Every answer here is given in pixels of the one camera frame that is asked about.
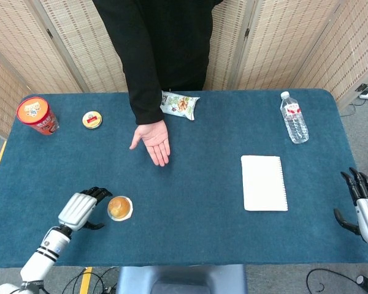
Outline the person's open hand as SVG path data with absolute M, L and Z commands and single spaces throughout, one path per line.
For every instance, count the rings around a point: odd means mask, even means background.
M 140 141 L 143 141 L 155 165 L 164 167 L 169 163 L 171 149 L 167 127 L 163 120 L 137 126 L 129 149 L 134 150 Z

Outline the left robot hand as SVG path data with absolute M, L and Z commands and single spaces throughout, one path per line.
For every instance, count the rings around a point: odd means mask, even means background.
M 73 232 L 83 228 L 89 230 L 101 229 L 105 224 L 92 224 L 88 219 L 95 207 L 103 199 L 111 196 L 112 193 L 103 187 L 92 187 L 75 193 L 59 213 L 59 224 L 71 229 Z

